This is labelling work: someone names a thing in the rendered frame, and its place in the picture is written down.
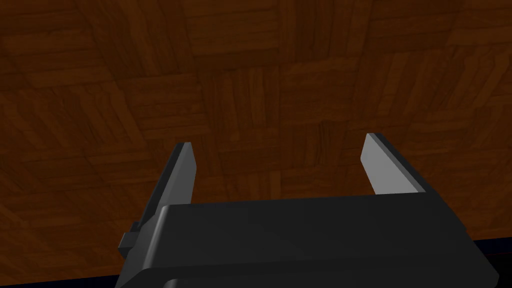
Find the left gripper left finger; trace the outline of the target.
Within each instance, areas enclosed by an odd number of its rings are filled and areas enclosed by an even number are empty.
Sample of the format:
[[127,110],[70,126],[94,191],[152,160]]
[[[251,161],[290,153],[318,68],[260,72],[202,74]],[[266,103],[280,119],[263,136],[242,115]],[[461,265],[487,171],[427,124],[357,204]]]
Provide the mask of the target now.
[[177,143],[146,204],[137,229],[140,230],[164,206],[190,204],[196,172],[192,143]]

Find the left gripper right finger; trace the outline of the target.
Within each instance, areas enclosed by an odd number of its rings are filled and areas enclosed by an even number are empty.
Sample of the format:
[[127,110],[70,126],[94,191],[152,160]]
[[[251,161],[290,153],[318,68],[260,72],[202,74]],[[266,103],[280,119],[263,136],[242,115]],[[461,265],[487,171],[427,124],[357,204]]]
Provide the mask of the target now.
[[426,192],[412,167],[382,134],[366,134],[360,161],[376,195]]

